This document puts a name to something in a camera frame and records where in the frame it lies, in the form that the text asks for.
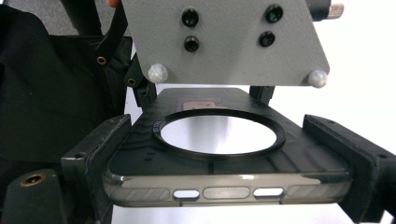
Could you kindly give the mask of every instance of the gray metal plate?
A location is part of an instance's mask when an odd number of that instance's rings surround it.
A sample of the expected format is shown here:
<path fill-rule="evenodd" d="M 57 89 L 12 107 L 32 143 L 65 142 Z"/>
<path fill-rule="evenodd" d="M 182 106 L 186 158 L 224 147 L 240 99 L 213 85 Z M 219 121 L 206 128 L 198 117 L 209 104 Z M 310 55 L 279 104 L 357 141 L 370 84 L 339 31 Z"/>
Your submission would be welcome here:
<path fill-rule="evenodd" d="M 282 6 L 274 24 L 264 18 L 272 4 Z M 305 0 L 128 0 L 124 7 L 143 74 L 152 64 L 167 68 L 167 83 L 300 86 L 313 70 L 330 68 Z M 181 21 L 186 8 L 199 14 L 189 28 Z M 259 37 L 272 31 L 275 43 L 263 48 Z M 195 52 L 184 40 L 200 41 Z"/>

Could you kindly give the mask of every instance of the white surface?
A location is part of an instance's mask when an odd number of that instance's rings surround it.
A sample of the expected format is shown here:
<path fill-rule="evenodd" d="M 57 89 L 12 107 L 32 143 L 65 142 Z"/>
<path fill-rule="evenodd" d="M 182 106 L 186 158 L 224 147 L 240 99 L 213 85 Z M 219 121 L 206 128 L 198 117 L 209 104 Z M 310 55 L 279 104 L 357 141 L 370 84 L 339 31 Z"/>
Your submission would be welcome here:
<path fill-rule="evenodd" d="M 260 151 L 276 140 L 265 125 L 228 116 L 196 116 L 178 119 L 163 127 L 168 144 L 188 151 L 230 155 Z"/>
<path fill-rule="evenodd" d="M 299 125 L 304 114 L 333 119 L 396 153 L 396 29 L 389 0 L 345 1 L 344 16 L 316 23 L 331 72 L 326 87 L 276 87 L 270 106 Z M 128 105 L 134 98 L 128 98 Z M 381 223 L 390 223 L 386 215 Z M 113 223 L 343 223 L 336 204 L 115 208 Z"/>

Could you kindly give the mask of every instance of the black fabric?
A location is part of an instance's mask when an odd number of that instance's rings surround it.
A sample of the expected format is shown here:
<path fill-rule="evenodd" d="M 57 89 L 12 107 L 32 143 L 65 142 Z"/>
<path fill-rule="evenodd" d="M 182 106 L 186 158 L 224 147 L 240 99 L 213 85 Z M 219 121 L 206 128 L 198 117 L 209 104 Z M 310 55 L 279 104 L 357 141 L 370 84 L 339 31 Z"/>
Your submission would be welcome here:
<path fill-rule="evenodd" d="M 114 109 L 90 46 L 0 6 L 0 158 L 59 162 Z"/>

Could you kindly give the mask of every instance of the black screw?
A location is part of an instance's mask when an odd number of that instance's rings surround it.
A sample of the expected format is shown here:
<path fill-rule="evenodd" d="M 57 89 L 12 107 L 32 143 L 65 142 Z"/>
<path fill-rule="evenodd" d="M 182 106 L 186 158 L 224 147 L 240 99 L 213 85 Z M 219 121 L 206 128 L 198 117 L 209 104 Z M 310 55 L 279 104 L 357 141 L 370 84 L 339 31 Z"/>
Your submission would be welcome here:
<path fill-rule="evenodd" d="M 275 42 L 275 35 L 271 31 L 262 33 L 259 37 L 259 43 L 262 47 L 270 47 Z"/>
<path fill-rule="evenodd" d="M 184 48 L 189 52 L 195 52 L 199 48 L 199 41 L 195 36 L 187 36 L 184 41 Z"/>
<path fill-rule="evenodd" d="M 283 16 L 283 9 L 279 5 L 271 5 L 265 10 L 265 19 L 270 23 L 280 21 Z"/>
<path fill-rule="evenodd" d="M 199 21 L 199 16 L 197 11 L 193 8 L 187 8 L 184 10 L 181 20 L 188 27 L 194 27 Z"/>

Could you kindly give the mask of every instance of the circular cutout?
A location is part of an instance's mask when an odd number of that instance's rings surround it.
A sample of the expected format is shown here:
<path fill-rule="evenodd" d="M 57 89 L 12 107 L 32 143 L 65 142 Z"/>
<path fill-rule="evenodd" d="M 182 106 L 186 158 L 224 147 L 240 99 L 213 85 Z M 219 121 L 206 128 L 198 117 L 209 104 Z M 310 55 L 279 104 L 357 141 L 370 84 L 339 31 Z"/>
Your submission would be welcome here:
<path fill-rule="evenodd" d="M 255 157 L 285 141 L 283 129 L 273 120 L 228 109 L 179 112 L 154 124 L 153 131 L 167 148 L 204 159 Z"/>

